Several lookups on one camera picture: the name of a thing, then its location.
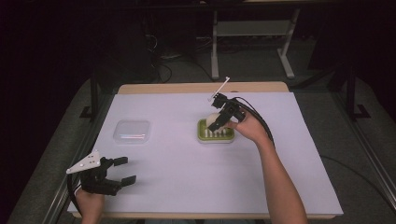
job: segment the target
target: clear plastic lid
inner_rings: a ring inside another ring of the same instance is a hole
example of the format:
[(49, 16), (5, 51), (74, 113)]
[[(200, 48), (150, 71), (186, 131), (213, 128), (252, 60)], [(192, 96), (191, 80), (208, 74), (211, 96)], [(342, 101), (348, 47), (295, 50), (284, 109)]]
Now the clear plastic lid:
[(150, 123), (143, 119), (122, 119), (114, 131), (118, 144), (143, 144), (149, 140)]

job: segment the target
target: green container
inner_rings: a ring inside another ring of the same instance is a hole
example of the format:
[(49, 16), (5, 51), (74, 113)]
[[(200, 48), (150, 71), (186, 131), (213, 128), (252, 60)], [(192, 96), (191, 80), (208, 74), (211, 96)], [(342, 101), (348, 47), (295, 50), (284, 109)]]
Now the green container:
[(221, 132), (210, 132), (206, 127), (206, 119), (198, 121), (198, 141), (200, 143), (231, 143), (235, 137), (233, 129), (225, 128)]

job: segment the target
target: wooden table edge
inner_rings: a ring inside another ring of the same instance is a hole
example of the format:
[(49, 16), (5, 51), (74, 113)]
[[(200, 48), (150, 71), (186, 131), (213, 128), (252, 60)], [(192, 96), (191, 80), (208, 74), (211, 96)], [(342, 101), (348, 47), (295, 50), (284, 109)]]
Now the wooden table edge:
[[(167, 83), (167, 84), (126, 84), (118, 94), (214, 92), (222, 83)], [(284, 82), (228, 82), (221, 92), (289, 92)]]
[[(81, 218), (80, 213), (72, 213)], [(308, 219), (332, 219), (336, 215), (308, 214)], [(222, 214), (222, 213), (103, 213), (102, 217), (134, 219), (270, 219), (269, 214)]]

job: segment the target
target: cable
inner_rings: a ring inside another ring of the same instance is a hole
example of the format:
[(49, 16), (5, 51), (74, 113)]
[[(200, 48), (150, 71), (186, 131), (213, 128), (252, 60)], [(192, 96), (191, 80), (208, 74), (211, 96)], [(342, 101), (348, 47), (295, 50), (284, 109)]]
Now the cable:
[(385, 203), (388, 205), (388, 207), (390, 208), (390, 210), (392, 210), (393, 214), (396, 216), (396, 211), (394, 209), (392, 209), (392, 204), (388, 201), (387, 196), (384, 195), (384, 193), (373, 183), (371, 182), (367, 177), (365, 177), (364, 175), (361, 175), (358, 171), (352, 169), (351, 167), (347, 166), (346, 164), (333, 159), (331, 157), (328, 156), (324, 156), (324, 155), (319, 155), (321, 158), (329, 160), (329, 161), (334, 161), (338, 164), (340, 164), (341, 166), (343, 166), (344, 168), (347, 168), (349, 171), (351, 171), (352, 173), (354, 173), (355, 175), (358, 175), (360, 178), (362, 178), (364, 181), (366, 181), (366, 183), (368, 183), (378, 194), (379, 196), (381, 196), (381, 198), (385, 201)]
[(76, 192), (76, 190), (81, 187), (81, 184), (78, 184), (75, 188), (74, 188), (74, 192)]
[(333, 65), (323, 71), (318, 72), (317, 74), (313, 75), (312, 77), (310, 77), (309, 79), (307, 79), (301, 83), (289, 86), (289, 89), (295, 90), (295, 89), (303, 89), (305, 87), (308, 87), (309, 85), (315, 83), (316, 81), (320, 80), (321, 78), (326, 77), (329, 74), (332, 74), (335, 70), (337, 70), (338, 68), (340, 68), (343, 65), (344, 65), (344, 62), (336, 63), (335, 65)]
[(164, 68), (166, 68), (166, 69), (169, 70), (169, 77), (168, 77), (166, 80), (163, 80), (163, 78), (161, 77), (160, 71), (158, 70), (158, 67), (156, 67), (156, 66), (153, 65), (153, 67), (155, 67), (155, 69), (157, 69), (158, 78), (160, 79), (161, 83), (166, 83), (166, 82), (168, 82), (168, 81), (171, 79), (172, 75), (173, 75), (172, 69), (171, 69), (170, 67), (166, 66), (165, 64), (161, 64), (161, 63), (160, 63), (160, 64), (158, 64), (158, 65), (159, 65), (159, 66), (162, 66), (162, 67), (164, 67)]
[(210, 46), (210, 44), (212, 43), (212, 38), (211, 37), (203, 37), (202, 39), (208, 39), (208, 41), (206, 41), (204, 44), (202, 44), (201, 46), (198, 46), (196, 48), (196, 51), (200, 51), (202, 49), (205, 49), (207, 47)]
[(235, 54), (239, 51), (242, 50), (242, 44), (239, 42), (236, 42), (236, 44), (234, 44), (234, 38), (227, 38), (229, 41), (224, 41), (223, 45), (221, 45), (220, 43), (218, 43), (218, 52), (222, 53), (222, 54)]
[(229, 100), (229, 99), (219, 99), (222, 102), (225, 103), (231, 103), (231, 104), (237, 104), (239, 106), (241, 106), (242, 108), (246, 109), (247, 112), (249, 112), (255, 119), (257, 119), (259, 121), (259, 123), (262, 125), (262, 127), (264, 128), (264, 130), (267, 132), (268, 137), (270, 138), (271, 142), (273, 142), (274, 146), (275, 146), (275, 141), (274, 141), (274, 137), (271, 133), (270, 128), (268, 127), (268, 124), (265, 122), (265, 120), (262, 118), (262, 116), (259, 114), (259, 112), (257, 112), (256, 109), (253, 108), (253, 106), (251, 106), (251, 104), (243, 99), (248, 105), (250, 105), (252, 108), (248, 107), (247, 105), (242, 104), (241, 102), (237, 101), (236, 99), (240, 98), (243, 99), (241, 97), (234, 97), (233, 99)]
[(166, 63), (193, 63), (193, 64), (195, 64), (196, 66), (200, 67), (200, 68), (202, 69), (202, 71), (206, 74), (207, 77), (209, 77), (209, 79), (210, 79), (211, 81), (213, 81), (213, 82), (216, 81), (216, 80), (214, 80), (214, 79), (210, 76), (210, 74), (207, 73), (206, 70), (205, 70), (200, 64), (198, 64), (197, 62), (189, 61), (189, 60), (177, 61), (177, 60), (175, 60), (175, 59), (168, 59), (168, 60), (166, 60)]
[(77, 208), (78, 212), (80, 214), (82, 214), (81, 210), (78, 207), (78, 202), (77, 202), (77, 198), (76, 198), (76, 195), (75, 195), (75, 189), (73, 189), (73, 178), (72, 178), (72, 175), (67, 175), (67, 191), (69, 192), (70, 200), (72, 201), (74, 206)]
[(149, 51), (154, 52), (154, 50), (157, 48), (158, 45), (158, 39), (157, 37), (155, 37), (155, 35), (146, 35), (146, 37), (150, 37), (152, 39), (154, 39), (154, 46), (152, 48), (148, 48)]

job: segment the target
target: table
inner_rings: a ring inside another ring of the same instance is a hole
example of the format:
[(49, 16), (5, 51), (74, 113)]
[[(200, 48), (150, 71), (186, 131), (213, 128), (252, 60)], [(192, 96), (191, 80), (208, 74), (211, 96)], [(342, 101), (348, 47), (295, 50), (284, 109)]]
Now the table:
[[(106, 196), (105, 217), (269, 217), (255, 145), (239, 133), (231, 144), (201, 144), (197, 140), (198, 120), (216, 112), (207, 98), (218, 87), (219, 83), (190, 83), (120, 88), (93, 149), (107, 158), (129, 158), (128, 164), (110, 168), (108, 179), (130, 175), (137, 179), (117, 196)], [(332, 184), (287, 86), (280, 82), (230, 82), (221, 92), (229, 98), (244, 97), (266, 119), (308, 217), (341, 215)], [(140, 145), (116, 143), (112, 136), (121, 119), (149, 120), (149, 140)], [(73, 204), (68, 211), (78, 216)]]

